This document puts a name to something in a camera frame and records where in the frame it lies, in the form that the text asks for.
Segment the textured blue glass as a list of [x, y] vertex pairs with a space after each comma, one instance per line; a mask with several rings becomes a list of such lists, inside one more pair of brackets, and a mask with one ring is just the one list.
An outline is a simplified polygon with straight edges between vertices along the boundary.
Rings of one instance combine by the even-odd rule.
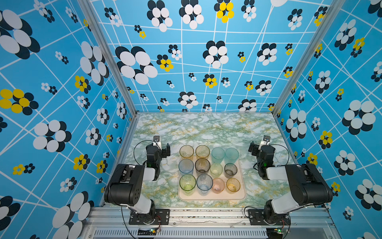
[[190, 159], [182, 159], [180, 162], [179, 162], [179, 172], [180, 172], [180, 175], [183, 176], [183, 175], [186, 175], [186, 174], [191, 174], [193, 175], [193, 172], [194, 172], [194, 162]]

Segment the small pink glass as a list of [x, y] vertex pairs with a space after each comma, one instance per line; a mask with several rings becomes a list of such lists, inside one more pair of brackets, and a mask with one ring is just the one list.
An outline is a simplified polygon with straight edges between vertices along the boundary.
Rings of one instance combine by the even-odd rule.
[[213, 179], [212, 192], [215, 194], [219, 194], [223, 192], [225, 189], [225, 182], [221, 178]]

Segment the tall amber glass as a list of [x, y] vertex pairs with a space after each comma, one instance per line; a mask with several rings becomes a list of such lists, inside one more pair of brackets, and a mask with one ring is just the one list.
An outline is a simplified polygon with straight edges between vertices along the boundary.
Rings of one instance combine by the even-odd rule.
[[192, 159], [195, 153], [191, 145], [183, 145], [179, 150], [182, 159]]

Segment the small light green glass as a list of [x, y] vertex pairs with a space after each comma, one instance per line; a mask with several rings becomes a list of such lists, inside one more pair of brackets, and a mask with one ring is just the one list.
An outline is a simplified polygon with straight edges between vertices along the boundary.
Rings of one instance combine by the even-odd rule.
[[223, 166], [220, 163], [213, 163], [210, 166], [210, 173], [213, 178], [218, 178], [223, 173]]

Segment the small grey glass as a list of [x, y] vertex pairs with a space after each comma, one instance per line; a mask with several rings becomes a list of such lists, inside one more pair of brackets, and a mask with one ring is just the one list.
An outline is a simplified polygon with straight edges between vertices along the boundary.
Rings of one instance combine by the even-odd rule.
[[227, 163], [224, 166], [224, 176], [226, 178], [234, 177], [238, 172], [238, 168], [234, 163]]

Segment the small amber glass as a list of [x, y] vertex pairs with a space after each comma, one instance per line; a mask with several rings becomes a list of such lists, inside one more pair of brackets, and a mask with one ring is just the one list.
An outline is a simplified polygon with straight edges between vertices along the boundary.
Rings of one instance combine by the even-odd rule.
[[236, 178], [229, 178], [226, 182], [226, 190], [229, 194], [237, 193], [241, 189], [241, 184]]

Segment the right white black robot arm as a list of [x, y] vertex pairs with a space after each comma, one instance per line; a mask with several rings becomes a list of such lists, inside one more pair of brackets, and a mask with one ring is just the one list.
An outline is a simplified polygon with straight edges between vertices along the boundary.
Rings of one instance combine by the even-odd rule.
[[263, 140], [250, 143], [248, 151], [257, 158], [257, 171], [264, 180], [286, 181], [289, 192], [266, 202], [264, 221], [270, 225], [283, 220], [290, 212], [310, 205], [329, 203], [333, 193], [314, 164], [286, 164], [275, 166], [275, 148]]

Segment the tall grey glass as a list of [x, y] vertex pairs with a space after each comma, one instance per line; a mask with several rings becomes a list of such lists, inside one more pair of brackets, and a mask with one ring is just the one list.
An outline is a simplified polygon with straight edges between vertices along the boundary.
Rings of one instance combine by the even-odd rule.
[[206, 158], [199, 158], [195, 162], [195, 169], [197, 174], [208, 173], [210, 170], [210, 161]]

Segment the tall pale blue glass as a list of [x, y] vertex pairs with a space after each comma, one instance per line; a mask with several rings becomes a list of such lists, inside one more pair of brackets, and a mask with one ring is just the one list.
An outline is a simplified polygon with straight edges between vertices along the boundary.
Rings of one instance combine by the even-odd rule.
[[201, 174], [197, 178], [197, 187], [202, 196], [207, 195], [213, 186], [213, 179], [208, 174]]

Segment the teal dotted glass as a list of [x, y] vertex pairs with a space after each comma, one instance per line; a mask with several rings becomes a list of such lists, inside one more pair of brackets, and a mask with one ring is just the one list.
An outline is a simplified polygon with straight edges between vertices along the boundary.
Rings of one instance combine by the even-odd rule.
[[228, 148], [225, 151], [224, 162], [225, 164], [232, 163], [234, 164], [239, 158], [239, 151], [233, 147]]
[[215, 147], [211, 151], [211, 158], [213, 163], [221, 164], [225, 158], [225, 150], [221, 147]]

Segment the tall yellow glass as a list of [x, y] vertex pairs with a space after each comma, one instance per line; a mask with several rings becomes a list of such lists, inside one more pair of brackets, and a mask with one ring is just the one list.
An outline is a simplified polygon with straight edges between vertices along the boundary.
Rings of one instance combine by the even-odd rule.
[[199, 158], [208, 159], [208, 157], [210, 155], [210, 148], [206, 145], [199, 145], [199, 146], [197, 146], [195, 153], [196, 153], [197, 159], [199, 159]]

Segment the tall green glass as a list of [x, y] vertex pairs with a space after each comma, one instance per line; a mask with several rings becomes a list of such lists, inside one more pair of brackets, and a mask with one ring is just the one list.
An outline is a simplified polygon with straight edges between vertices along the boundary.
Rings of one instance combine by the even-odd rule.
[[196, 187], [196, 179], [192, 174], [185, 174], [180, 178], [179, 181], [181, 192], [185, 195], [192, 195], [194, 188]]

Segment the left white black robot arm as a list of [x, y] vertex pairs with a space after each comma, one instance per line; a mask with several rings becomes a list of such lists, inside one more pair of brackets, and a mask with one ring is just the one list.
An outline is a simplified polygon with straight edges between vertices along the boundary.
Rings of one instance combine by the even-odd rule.
[[131, 225], [162, 223], [161, 215], [168, 210], [157, 210], [155, 202], [142, 195], [144, 181], [156, 181], [160, 174], [160, 163], [170, 156], [171, 148], [167, 144], [152, 142], [146, 146], [147, 160], [142, 165], [118, 164], [104, 191], [104, 201], [131, 211]]

